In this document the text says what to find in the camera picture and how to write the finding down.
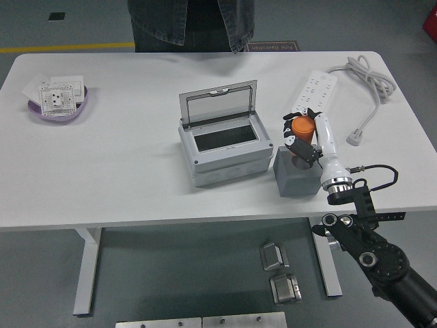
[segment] denim jacket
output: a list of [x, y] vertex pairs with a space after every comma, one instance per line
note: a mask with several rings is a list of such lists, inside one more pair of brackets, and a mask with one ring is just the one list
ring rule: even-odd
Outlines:
[[[229, 45], [237, 53], [253, 37], [255, 0], [217, 0]], [[155, 38], [177, 45], [185, 39], [188, 0], [128, 0], [132, 21]]]

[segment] person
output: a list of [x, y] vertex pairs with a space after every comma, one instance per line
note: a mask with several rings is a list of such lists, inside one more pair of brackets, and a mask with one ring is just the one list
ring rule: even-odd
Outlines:
[[135, 52], [237, 53], [253, 37], [255, 0], [128, 0]]

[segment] orange cup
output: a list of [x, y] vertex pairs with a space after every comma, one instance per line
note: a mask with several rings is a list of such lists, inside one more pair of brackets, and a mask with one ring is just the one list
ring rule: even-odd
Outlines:
[[292, 121], [292, 131], [297, 138], [311, 144], [315, 130], [314, 121], [308, 116], [299, 116]]

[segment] power cord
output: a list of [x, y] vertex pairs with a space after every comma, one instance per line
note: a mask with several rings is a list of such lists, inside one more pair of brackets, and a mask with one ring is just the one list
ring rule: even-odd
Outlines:
[[349, 70], [354, 72], [361, 80], [368, 84], [376, 99], [375, 109], [360, 127], [352, 131], [346, 139], [349, 144], [358, 146], [361, 142], [364, 127], [375, 116], [381, 104], [384, 104], [387, 98], [396, 90], [396, 82], [384, 74], [374, 72], [370, 67], [369, 61], [363, 55], [358, 56], [357, 59], [348, 57], [348, 63], [346, 65], [332, 67], [326, 72], [332, 73], [337, 70]]

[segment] transparent lid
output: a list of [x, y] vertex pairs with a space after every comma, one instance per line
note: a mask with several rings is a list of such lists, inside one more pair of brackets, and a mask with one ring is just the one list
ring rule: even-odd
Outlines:
[[180, 94], [184, 128], [250, 115], [255, 109], [257, 81]]

